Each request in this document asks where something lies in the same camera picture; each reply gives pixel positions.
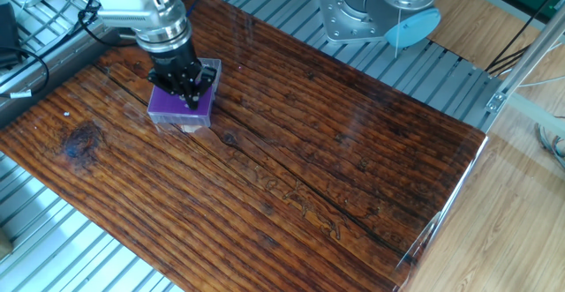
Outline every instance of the wood grain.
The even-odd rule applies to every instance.
[[[220,0],[191,20],[211,128],[152,125],[147,54],[112,49],[0,149],[186,290],[390,291],[485,135]]]

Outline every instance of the metal grating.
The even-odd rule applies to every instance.
[[[76,30],[77,15],[85,8],[87,0],[42,0],[24,9],[13,0],[0,0],[0,4],[4,3],[10,3],[16,14],[21,47],[42,56],[59,44],[67,34]],[[30,57],[13,68],[0,69],[0,93],[19,91],[42,81],[41,66],[37,62],[31,64],[32,61],[33,58]],[[41,72],[22,81],[19,74],[25,70]],[[0,101],[0,108],[7,102]]]
[[[116,239],[0,153],[0,261],[7,291],[180,291]]]
[[[439,111],[486,132],[485,105],[501,83],[447,49],[422,41],[395,53],[384,41],[328,41],[319,0],[225,0],[324,53]]]
[[[53,15],[60,9],[57,6],[63,6],[66,0],[46,0],[27,9],[29,23],[20,27],[20,38],[29,38],[28,48],[41,53],[74,24],[86,1],[72,0],[73,6],[55,19]],[[394,49],[385,42],[328,42],[318,0],[226,1],[483,131],[495,118],[484,111],[484,106],[500,81],[433,42],[422,41],[395,57]],[[49,27],[45,26],[51,19]],[[4,86],[6,83],[0,81],[0,92]],[[10,256],[0,260],[3,292],[180,291],[1,153],[0,228],[15,246]]]

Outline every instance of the metal bracket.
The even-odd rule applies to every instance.
[[[502,107],[504,107],[507,99],[508,96],[506,94],[504,94],[503,92],[497,92],[493,95],[491,100],[488,101],[485,110],[497,114],[502,110]]]
[[[331,41],[351,43],[385,40],[383,35],[378,35],[377,25],[367,14],[359,17],[346,6],[343,0],[320,0],[326,35]]]

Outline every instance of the dark knot in wood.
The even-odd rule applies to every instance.
[[[79,125],[64,142],[64,153],[72,159],[92,160],[94,149],[102,135],[96,125],[89,121]]]

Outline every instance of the metal plate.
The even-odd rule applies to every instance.
[[[343,1],[319,0],[320,10],[324,19],[324,27],[331,41],[336,42],[366,42],[384,41],[383,35],[378,35],[375,22],[362,22],[345,14],[341,8]]]

